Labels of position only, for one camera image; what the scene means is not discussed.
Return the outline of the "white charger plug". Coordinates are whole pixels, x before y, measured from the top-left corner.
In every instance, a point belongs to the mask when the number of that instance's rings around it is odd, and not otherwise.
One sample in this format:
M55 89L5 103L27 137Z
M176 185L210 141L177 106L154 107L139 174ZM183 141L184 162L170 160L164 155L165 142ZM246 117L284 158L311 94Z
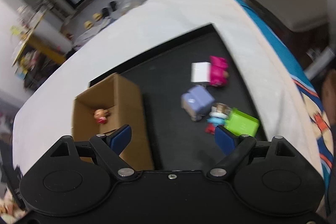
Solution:
M209 84L210 83L210 68L209 62L194 62L191 64L191 82L194 84Z

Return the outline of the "left yellow slipper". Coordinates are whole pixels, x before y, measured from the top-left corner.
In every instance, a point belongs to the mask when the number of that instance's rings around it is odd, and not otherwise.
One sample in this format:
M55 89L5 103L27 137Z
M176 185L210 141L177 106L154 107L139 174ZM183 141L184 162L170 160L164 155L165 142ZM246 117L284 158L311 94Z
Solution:
M84 28L86 29L86 30L89 30L89 29L91 29L92 27L94 26L94 23L92 22L92 21L86 21L85 23L84 23Z

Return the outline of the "right yellow slipper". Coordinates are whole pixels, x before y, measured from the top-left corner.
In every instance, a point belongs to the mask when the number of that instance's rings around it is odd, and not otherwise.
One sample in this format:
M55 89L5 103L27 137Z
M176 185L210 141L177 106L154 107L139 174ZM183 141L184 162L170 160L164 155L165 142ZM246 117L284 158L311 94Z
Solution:
M101 13L94 13L92 16L93 20L95 21L100 21L102 18L102 14Z

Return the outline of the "round white yellow table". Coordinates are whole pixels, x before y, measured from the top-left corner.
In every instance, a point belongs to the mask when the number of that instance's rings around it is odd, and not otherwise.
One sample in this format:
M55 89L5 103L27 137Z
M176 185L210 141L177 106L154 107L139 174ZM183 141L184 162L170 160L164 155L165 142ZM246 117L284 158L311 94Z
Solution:
M40 9L33 17L33 27L30 28L26 33L20 35L20 42L13 52L13 61L11 66L14 67L17 62L21 59L22 54L27 46L34 48L37 51L40 51L43 55L54 61L58 65L62 65L66 58L64 55L61 55L57 51L53 50L51 47L47 46L42 42L41 39L34 36L39 23L42 21L42 18L45 16L46 10Z

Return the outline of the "brown cardboard box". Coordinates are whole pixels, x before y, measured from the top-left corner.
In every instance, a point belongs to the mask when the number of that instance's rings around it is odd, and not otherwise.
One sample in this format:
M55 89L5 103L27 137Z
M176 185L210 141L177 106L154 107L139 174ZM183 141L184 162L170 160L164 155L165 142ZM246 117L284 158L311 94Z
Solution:
M97 124L94 119L98 109L110 111L106 124ZM120 157L135 170L153 170L142 94L136 84L114 73L86 89L73 102L72 136L75 141L87 141L99 133L112 133L125 124L131 126L131 141Z

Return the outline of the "yellow slipper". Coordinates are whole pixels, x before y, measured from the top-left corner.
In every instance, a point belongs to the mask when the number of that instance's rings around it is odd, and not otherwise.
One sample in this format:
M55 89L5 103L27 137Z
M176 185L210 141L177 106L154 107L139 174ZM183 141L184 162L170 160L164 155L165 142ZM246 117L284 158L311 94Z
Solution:
M92 16L93 20L95 21L100 21L102 18L102 14L101 13L94 13Z
M84 28L86 29L86 30L89 30L89 29L91 29L92 27L94 26L94 23L92 22L92 21L86 21L85 23L84 23Z

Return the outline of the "black tray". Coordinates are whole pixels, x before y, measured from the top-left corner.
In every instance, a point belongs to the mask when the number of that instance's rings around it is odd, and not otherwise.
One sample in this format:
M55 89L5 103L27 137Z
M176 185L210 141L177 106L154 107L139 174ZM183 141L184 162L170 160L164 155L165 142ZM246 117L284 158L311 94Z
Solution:
M212 56L228 62L227 84L213 87L193 83L193 63L208 62ZM199 120L191 116L204 93L214 103L258 117L243 77L212 24L145 51L96 77L92 84L114 73L132 81L141 91L156 170L208 170L223 158L214 136L206 131L209 115Z

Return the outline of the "doll figurine red dress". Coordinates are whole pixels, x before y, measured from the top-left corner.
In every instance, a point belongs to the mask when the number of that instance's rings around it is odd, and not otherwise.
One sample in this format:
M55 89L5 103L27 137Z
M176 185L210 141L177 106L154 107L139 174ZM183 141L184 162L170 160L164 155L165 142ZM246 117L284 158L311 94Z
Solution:
M106 124L108 122L108 117L110 116L110 111L98 109L94 112L93 116L97 124Z

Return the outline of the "green plastic cube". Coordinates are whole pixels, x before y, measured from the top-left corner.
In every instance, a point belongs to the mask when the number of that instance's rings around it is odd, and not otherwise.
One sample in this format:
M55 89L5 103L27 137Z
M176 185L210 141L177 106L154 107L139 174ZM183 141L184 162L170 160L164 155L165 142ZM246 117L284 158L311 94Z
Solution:
M236 136L249 135L256 136L260 122L258 119L233 108L225 121L224 127Z

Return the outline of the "purple white toy box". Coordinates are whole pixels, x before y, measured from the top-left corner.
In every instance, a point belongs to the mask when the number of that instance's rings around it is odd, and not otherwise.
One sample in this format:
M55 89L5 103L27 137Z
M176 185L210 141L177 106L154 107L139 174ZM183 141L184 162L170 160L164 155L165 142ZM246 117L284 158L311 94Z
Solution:
M206 116L215 102L215 98L201 85L196 85L181 96L181 108L192 121L199 121Z

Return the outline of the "red blue figurine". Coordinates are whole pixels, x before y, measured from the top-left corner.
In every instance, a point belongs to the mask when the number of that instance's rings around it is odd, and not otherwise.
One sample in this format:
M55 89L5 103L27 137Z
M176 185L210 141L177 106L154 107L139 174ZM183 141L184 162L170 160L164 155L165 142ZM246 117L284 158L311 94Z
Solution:
M215 128L219 125L225 125L226 120L229 118L229 115L232 111L232 108L223 103L215 103L211 107L209 113L209 118L207 119L207 127L205 129L206 133L213 135L215 133Z

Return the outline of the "black slipper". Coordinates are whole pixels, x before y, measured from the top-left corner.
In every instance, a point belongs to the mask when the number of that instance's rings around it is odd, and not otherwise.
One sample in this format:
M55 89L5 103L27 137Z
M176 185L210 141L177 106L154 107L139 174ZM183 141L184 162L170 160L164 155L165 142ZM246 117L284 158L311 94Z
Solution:
M101 10L101 16L102 16L102 18L106 18L106 17L110 16L110 11L107 7L103 8Z
M109 6L110 6L112 12L115 12L116 10L118 10L118 3L116 1L111 1L109 3Z

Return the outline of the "right black slipper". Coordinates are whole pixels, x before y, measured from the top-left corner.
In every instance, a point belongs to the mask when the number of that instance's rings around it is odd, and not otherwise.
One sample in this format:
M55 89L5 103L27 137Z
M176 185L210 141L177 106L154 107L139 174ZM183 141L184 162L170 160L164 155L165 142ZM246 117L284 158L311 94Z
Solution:
M110 6L112 12L115 12L116 10L118 10L118 3L116 1L111 1L109 3L109 6Z

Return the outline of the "left black slipper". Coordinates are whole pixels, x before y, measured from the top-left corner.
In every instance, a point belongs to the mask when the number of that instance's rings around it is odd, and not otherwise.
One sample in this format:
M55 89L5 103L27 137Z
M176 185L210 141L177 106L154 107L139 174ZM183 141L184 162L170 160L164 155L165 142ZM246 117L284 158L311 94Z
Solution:
M110 16L110 11L107 7L103 8L101 10L101 16L102 16L102 18L106 18L106 17Z

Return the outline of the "pink plastic toy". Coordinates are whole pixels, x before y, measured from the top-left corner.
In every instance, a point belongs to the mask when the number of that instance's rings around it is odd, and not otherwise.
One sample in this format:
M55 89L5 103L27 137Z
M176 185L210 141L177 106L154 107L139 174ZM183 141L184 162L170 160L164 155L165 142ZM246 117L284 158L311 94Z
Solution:
M210 56L210 85L225 86L228 83L228 62L225 58Z

